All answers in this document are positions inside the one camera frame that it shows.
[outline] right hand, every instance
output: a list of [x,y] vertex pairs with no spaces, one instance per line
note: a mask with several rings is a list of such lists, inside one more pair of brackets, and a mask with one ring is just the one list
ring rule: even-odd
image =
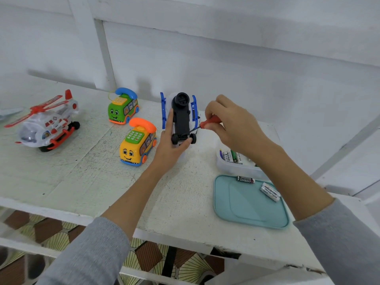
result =
[[219,95],[206,107],[206,118],[218,116],[223,126],[209,123],[204,126],[218,134],[221,142],[235,152],[256,161],[264,148],[275,145],[263,132],[256,118],[224,95]]

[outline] toy phone bus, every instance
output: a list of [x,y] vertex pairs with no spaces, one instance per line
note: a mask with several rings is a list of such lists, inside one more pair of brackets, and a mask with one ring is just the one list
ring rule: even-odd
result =
[[131,117],[140,110],[137,95],[123,87],[116,89],[115,94],[119,96],[108,105],[108,118],[112,123],[128,124]]
[[132,166],[140,166],[148,159],[150,150],[156,146],[156,127],[142,118],[133,118],[129,125],[134,128],[120,144],[120,160]]

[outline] teal tray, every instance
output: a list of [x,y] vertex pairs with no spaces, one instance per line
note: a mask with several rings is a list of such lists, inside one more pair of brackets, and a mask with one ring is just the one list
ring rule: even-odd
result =
[[274,202],[261,192],[259,189],[263,182],[256,179],[251,184],[237,181],[236,176],[217,176],[214,181],[216,215],[226,221],[285,229],[290,222],[285,203],[282,197]]

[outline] helicopter tail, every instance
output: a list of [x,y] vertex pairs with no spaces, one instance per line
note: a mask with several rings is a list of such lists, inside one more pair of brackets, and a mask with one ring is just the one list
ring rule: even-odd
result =
[[67,89],[66,91],[65,91],[65,99],[66,100],[70,100],[70,99],[72,99],[73,98],[73,96],[71,95],[71,91],[69,90],[69,89]]

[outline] battery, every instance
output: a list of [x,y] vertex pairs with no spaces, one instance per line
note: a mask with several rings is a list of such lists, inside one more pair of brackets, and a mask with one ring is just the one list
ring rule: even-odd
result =
[[237,163],[238,164],[243,164],[243,161],[241,160],[240,153],[236,153],[236,157],[237,157]]
[[274,194],[278,197],[281,197],[281,194],[278,191],[276,191],[272,186],[268,185],[267,183],[263,182],[262,187],[265,187],[272,194]]
[[231,162],[233,163],[234,160],[232,159],[232,155],[231,155],[231,152],[227,152],[227,156],[228,156],[228,162]]
[[238,162],[238,158],[236,157],[235,151],[231,150],[231,156],[232,156],[232,160],[234,160],[234,163],[237,163]]
[[236,180],[240,182],[245,182],[245,183],[254,183],[255,180],[250,177],[242,177],[242,176],[236,176]]
[[223,152],[222,155],[223,155],[223,160],[226,162],[229,162],[227,152]]
[[271,198],[273,201],[278,202],[280,200],[280,197],[276,194],[273,194],[272,191],[269,191],[267,187],[264,185],[260,187],[260,191],[263,192],[266,196]]

